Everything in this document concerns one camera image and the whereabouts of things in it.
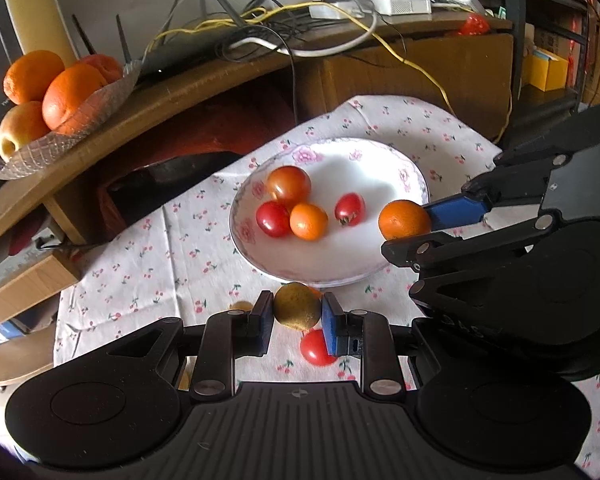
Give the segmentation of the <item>yellow cylinder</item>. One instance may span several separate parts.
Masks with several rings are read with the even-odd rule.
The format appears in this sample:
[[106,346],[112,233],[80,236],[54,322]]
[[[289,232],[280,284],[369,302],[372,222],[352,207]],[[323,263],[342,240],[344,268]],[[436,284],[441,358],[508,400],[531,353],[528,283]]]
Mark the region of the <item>yellow cylinder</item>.
[[24,54],[47,50],[59,55],[66,67],[76,62],[76,51],[57,0],[5,2]]

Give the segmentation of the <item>large red tomato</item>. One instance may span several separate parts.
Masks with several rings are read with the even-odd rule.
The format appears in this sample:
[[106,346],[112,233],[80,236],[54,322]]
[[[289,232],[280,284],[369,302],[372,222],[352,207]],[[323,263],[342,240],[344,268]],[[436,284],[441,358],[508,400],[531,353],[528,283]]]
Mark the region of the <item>large red tomato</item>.
[[301,168],[281,166],[268,175],[266,187],[273,200],[287,208],[292,208],[309,198],[312,182],[309,175]]

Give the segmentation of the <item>small red cherry tomato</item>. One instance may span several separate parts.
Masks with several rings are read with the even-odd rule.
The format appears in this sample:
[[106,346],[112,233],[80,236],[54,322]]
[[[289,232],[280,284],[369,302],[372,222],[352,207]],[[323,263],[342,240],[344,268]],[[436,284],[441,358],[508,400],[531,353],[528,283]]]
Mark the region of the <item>small red cherry tomato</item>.
[[347,193],[336,203],[334,216],[342,226],[357,226],[365,219],[366,205],[358,193]]

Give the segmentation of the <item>tan longan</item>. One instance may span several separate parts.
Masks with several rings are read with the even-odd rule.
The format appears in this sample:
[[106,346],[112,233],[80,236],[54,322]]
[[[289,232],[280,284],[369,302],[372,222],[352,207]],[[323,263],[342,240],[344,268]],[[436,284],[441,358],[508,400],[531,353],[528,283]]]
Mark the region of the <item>tan longan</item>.
[[188,370],[184,370],[184,372],[180,378],[180,381],[178,382],[178,388],[180,390],[185,391],[189,388],[189,385],[190,385],[190,373]]
[[273,313],[277,322],[294,330],[310,330],[321,318],[322,297],[305,284],[283,285],[274,295]]
[[230,310],[239,310],[244,312],[249,312],[253,309],[253,304],[249,301],[236,301],[234,304],[230,305]]

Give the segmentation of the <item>black wifi router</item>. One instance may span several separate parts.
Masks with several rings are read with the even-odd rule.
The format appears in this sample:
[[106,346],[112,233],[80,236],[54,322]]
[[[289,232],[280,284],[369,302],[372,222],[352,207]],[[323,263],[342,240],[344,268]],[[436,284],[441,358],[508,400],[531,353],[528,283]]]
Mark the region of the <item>black wifi router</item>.
[[62,0],[80,52],[112,78],[156,79],[203,58],[284,0]]

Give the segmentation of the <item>white power strip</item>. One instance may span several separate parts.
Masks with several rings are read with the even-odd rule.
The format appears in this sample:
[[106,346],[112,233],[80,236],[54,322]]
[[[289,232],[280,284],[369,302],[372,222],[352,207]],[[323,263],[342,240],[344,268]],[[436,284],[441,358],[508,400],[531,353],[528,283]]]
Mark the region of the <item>white power strip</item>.
[[430,14],[431,0],[335,0],[309,7],[311,18],[316,20],[344,20],[346,17],[337,9],[346,11],[355,18],[364,18],[376,12],[381,16]]

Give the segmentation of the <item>red plastic bag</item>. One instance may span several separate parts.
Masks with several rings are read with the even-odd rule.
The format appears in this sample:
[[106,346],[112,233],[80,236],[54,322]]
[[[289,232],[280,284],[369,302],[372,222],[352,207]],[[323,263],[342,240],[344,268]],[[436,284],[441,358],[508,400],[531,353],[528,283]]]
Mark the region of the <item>red plastic bag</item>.
[[469,13],[464,24],[459,29],[450,32],[450,36],[482,36],[491,31],[488,20],[481,14]]

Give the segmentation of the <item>blue white cardboard box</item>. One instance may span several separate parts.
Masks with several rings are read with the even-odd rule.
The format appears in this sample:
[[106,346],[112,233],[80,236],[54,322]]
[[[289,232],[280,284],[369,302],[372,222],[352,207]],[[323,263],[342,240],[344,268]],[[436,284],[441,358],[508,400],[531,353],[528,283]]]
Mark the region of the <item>blue white cardboard box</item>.
[[0,344],[4,344],[12,339],[23,337],[26,333],[12,321],[5,321],[0,324]]

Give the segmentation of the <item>hidden red cherry tomato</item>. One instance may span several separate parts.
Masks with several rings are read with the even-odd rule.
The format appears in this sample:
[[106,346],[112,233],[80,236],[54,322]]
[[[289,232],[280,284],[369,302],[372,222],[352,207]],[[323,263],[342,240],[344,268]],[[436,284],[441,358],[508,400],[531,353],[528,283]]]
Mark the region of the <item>hidden red cherry tomato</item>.
[[300,352],[306,362],[311,365],[324,367],[334,364],[336,356],[331,356],[326,347],[323,330],[310,330],[300,340]]

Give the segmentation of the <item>oval red cherry tomato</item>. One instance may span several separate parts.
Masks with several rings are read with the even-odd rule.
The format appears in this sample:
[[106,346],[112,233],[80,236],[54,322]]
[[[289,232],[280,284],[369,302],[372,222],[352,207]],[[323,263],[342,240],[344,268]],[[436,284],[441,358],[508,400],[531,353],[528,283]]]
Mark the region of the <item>oval red cherry tomato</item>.
[[285,237],[291,233],[289,212],[275,200],[269,200],[258,207],[256,220],[260,230],[269,237]]

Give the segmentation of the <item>yellow box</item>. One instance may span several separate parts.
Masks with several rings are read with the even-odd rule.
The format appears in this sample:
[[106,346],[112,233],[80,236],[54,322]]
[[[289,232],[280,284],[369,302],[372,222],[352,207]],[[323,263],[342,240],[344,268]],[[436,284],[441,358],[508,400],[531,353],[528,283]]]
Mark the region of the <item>yellow box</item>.
[[567,85],[569,63],[560,56],[534,48],[522,61],[521,82],[542,92],[560,90]]

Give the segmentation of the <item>glass fruit dish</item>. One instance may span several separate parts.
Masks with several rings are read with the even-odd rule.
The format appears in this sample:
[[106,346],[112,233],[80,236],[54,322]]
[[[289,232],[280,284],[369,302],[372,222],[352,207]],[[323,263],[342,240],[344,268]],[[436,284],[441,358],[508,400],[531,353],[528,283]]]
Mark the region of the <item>glass fruit dish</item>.
[[132,94],[142,60],[123,66],[123,77],[94,92],[56,130],[16,151],[8,162],[0,160],[0,180],[32,176],[64,157],[76,144],[101,127]]

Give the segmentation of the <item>white floral porcelain bowl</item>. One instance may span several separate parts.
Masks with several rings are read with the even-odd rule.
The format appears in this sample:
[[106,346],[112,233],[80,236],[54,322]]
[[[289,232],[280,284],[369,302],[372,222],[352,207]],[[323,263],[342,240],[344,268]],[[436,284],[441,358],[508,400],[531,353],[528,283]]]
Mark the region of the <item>white floral porcelain bowl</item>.
[[[315,242],[292,233],[269,237],[258,227],[258,207],[272,200],[266,179],[281,166],[296,166],[309,175],[309,202],[328,215],[327,231]],[[365,219],[357,226],[342,226],[334,216],[336,203],[347,193],[365,200]],[[380,252],[385,239],[378,217],[394,200],[420,206],[429,200],[426,179],[407,155],[370,139],[314,141],[274,155],[253,170],[230,207],[230,235],[238,254],[271,278],[315,288],[349,285],[387,265]]]

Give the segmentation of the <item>front large orange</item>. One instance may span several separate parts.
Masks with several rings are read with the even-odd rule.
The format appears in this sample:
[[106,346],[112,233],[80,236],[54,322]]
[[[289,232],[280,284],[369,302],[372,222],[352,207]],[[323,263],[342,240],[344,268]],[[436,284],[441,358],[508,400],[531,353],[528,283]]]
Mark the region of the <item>front large orange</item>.
[[78,63],[60,73],[47,88],[42,101],[42,115],[50,130],[56,130],[107,81],[100,71]]

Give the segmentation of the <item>orange mandarin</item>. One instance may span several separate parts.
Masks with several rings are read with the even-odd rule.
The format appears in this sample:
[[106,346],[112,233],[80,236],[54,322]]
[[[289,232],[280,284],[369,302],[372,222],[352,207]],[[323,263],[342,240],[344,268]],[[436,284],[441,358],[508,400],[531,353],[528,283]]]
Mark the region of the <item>orange mandarin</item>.
[[410,200],[394,200],[382,208],[378,228],[385,240],[398,240],[430,233],[431,220],[423,206]]
[[328,228],[328,215],[319,206],[298,203],[291,209],[289,223],[291,232],[300,240],[315,242],[322,238]]
[[312,292],[312,294],[318,299],[321,300],[323,297],[323,293],[315,287],[308,286],[308,289]]

